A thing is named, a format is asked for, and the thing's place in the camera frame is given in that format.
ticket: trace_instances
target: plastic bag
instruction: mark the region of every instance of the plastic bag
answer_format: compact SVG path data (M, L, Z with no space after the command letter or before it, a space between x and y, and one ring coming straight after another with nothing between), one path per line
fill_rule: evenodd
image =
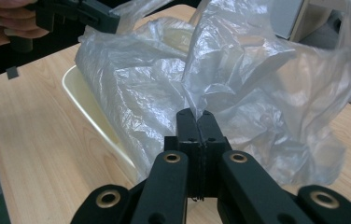
M233 149L279 184L331 183L344 147L328 124L351 99L351 7L341 31L348 44L329 51L277 39L269 0L202 4L195 29L160 19L127 35L88 29L81 38L77 67L140 179L163 137L175 135L176 112L191 107L196 118L214 113Z

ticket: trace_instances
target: wooden table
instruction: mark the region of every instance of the wooden table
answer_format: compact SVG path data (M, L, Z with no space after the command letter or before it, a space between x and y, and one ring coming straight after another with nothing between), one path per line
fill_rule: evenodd
M165 15L188 20L193 11L172 7L142 22ZM132 187L110 146L63 89L77 48L19 67L19 77L0 75L0 180L12 223L69 223L94 189L110 183ZM351 105L332 127L348 150L331 188L351 201ZM188 223L220 223L216 200L198 203Z

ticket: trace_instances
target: black mechanical arm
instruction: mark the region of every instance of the black mechanical arm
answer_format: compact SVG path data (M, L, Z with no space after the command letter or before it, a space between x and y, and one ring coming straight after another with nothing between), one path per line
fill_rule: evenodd
M351 202L337 192L308 186L292 195L249 154L232 150L213 114L196 121L176 114L177 136L164 138L149 177L128 190L93 191L72 223L185 223L187 199L218 199L223 223L351 223Z
M36 25L50 32L55 15L110 34L117 32L119 24L119 16L110 13L111 7L97 0L39 0L27 8L35 11ZM10 45L16 51L29 52L33 49L33 40L12 36Z

